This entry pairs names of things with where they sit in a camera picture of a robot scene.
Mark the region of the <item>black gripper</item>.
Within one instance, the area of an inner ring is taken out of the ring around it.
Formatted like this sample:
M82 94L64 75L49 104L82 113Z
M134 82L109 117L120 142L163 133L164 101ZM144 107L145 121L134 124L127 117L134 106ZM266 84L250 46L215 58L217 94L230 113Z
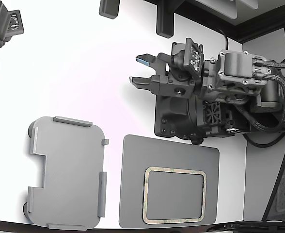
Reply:
M180 51L170 56L165 53L159 53L157 57L151 54L136 56L137 62L151 67L157 75L149 78L130 76L130 83L137 89L148 90L154 95L190 98L195 85L202 79L203 45L194 42L174 43L172 51L177 48ZM166 74L166 64L170 68L168 77L160 75ZM167 84L173 91L172 94L167 92Z

